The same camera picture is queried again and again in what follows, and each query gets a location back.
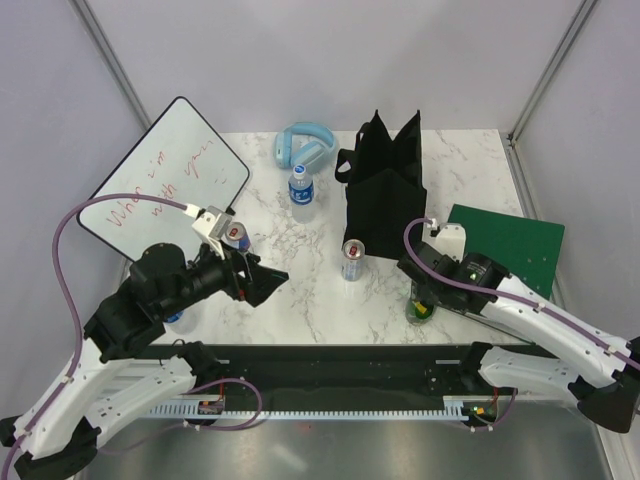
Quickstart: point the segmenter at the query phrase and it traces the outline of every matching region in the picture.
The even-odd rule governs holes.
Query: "headphones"
[[[320,142],[312,140],[292,154],[291,142],[294,135],[310,135]],[[276,135],[273,156],[280,168],[292,168],[304,165],[309,173],[318,172],[329,163],[338,150],[338,143],[331,130],[317,123],[294,123]]]

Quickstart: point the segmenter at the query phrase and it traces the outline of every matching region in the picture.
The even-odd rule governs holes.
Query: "black bag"
[[[345,164],[350,168],[339,171]],[[376,110],[362,125],[354,150],[341,149],[336,180],[346,183],[347,230],[344,242],[360,240],[365,254],[399,260],[407,224],[423,217],[427,191],[422,187],[420,111],[391,140]],[[422,225],[411,231],[411,245],[422,240]]]

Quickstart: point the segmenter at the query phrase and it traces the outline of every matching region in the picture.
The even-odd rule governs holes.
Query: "water bottle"
[[[289,197],[291,213],[298,223],[307,223],[313,219],[313,178],[304,165],[293,167],[289,178]]]

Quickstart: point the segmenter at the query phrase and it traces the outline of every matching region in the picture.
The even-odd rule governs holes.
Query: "cable connector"
[[[197,205],[194,205],[192,203],[187,203],[187,208],[186,210],[184,210],[184,214],[191,218],[198,218],[198,215],[202,210],[203,209]]]
[[[438,219],[433,217],[430,219],[430,222],[425,223],[425,225],[427,226],[428,230],[438,230],[438,228],[440,228],[440,223],[438,222]]]

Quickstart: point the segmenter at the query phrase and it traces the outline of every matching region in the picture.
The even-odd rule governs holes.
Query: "white marble surface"
[[[340,275],[346,225],[344,186],[333,166],[314,177],[315,219],[291,218],[287,179],[274,165],[273,133],[227,134],[225,140],[251,169],[251,179],[234,206],[266,266],[289,272],[290,280],[253,309],[214,295],[194,305],[159,341],[223,344],[450,344],[474,340],[515,342],[473,320],[439,309],[414,327],[404,318],[410,282],[395,262],[368,257],[354,283]],[[338,132],[353,148],[355,132]],[[495,130],[423,131],[423,184],[427,214],[444,221],[454,203],[521,215],[511,173]]]

